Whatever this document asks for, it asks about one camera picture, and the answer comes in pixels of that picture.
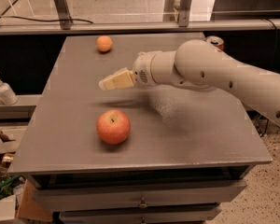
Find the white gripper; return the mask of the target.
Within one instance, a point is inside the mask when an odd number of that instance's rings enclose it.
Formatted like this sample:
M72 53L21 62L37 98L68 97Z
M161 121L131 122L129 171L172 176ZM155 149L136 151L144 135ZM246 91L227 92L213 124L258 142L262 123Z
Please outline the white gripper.
M138 57L133 62L133 74L135 80L130 76L131 71L127 68L120 68L115 73L105 77L99 82L99 87L103 91L109 91L114 89L130 88L134 85L135 81L140 86L154 87L158 85L158 82L152 74L153 60L161 52L149 51L139 52Z

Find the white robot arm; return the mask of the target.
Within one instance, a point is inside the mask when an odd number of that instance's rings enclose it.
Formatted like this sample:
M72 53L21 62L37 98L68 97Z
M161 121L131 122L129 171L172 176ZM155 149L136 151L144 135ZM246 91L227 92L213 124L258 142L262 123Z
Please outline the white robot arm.
M133 68L122 68L99 82L103 91L134 85L226 91L280 127L280 74L241 63L203 40L174 51L141 52Z

